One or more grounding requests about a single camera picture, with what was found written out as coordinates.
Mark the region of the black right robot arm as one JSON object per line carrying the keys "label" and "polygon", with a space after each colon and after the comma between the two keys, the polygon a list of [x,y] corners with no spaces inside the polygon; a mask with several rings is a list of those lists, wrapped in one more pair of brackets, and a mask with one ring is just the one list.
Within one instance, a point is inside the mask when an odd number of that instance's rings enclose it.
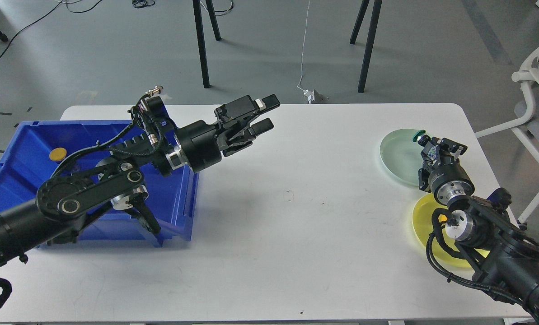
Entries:
{"label": "black right robot arm", "polygon": [[[422,146],[419,189],[441,205],[431,216],[426,256],[434,270],[495,301],[518,304],[539,325],[539,243],[509,220],[511,195],[504,188],[488,198],[474,195],[474,185],[460,164],[467,146],[418,131],[412,141]],[[447,271],[432,249],[433,242],[474,270],[471,279]]]}

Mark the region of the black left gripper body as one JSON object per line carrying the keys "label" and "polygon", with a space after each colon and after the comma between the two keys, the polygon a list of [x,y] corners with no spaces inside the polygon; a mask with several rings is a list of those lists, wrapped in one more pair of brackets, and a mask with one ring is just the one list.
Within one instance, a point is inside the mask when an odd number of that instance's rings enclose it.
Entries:
{"label": "black left gripper body", "polygon": [[253,144],[257,135],[253,127],[237,132],[236,138],[231,139],[236,128],[228,130],[219,128],[217,124],[206,124],[198,120],[185,127],[174,130],[174,136],[187,165],[192,172],[199,173],[219,163],[222,157],[232,156]]}

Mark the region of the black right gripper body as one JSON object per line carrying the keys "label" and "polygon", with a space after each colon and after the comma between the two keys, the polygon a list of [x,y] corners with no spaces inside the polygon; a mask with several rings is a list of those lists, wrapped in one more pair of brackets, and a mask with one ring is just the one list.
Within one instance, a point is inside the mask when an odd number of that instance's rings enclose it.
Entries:
{"label": "black right gripper body", "polygon": [[439,178],[435,187],[419,188],[431,193],[436,202],[447,206],[448,210],[465,210],[469,207],[474,184],[459,163],[437,163]]}

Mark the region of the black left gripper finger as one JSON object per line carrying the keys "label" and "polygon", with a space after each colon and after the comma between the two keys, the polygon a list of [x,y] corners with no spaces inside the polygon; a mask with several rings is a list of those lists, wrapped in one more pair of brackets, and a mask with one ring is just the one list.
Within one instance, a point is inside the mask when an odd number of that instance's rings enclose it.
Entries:
{"label": "black left gripper finger", "polygon": [[247,129],[247,136],[249,138],[257,138],[258,136],[260,136],[261,134],[269,131],[269,130],[272,130],[274,128],[274,124],[272,123],[272,120],[271,119],[264,119],[264,120],[261,120],[255,124],[252,124],[248,129]]}
{"label": "black left gripper finger", "polygon": [[245,129],[259,117],[281,105],[275,94],[253,100],[249,95],[221,105],[214,110],[222,129]]}

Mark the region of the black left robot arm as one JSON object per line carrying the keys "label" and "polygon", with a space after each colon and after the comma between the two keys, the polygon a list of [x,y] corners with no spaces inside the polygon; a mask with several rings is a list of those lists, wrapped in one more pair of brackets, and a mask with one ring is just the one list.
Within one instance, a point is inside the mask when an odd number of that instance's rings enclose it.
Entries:
{"label": "black left robot arm", "polygon": [[[131,122],[114,138],[61,160],[33,199],[0,212],[0,267],[43,243],[75,242],[88,226],[111,209],[124,210],[152,234],[161,231],[150,208],[143,165],[162,176],[187,166],[201,172],[252,145],[273,128],[271,119],[255,119],[277,107],[275,94],[246,95],[214,110],[217,120],[177,127],[160,98],[161,86],[148,90],[129,109]],[[11,296],[11,283],[0,278],[0,309]]]}

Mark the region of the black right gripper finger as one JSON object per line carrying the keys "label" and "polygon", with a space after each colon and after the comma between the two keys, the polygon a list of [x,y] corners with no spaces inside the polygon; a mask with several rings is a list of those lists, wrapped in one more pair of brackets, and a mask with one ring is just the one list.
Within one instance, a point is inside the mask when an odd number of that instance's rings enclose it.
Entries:
{"label": "black right gripper finger", "polygon": [[418,135],[417,143],[423,147],[421,151],[422,167],[418,170],[418,187],[432,188],[439,178],[439,149],[437,148],[439,138],[429,135]]}
{"label": "black right gripper finger", "polygon": [[448,138],[441,138],[437,141],[437,162],[438,163],[459,163],[459,157],[464,155],[468,146],[455,142]]}

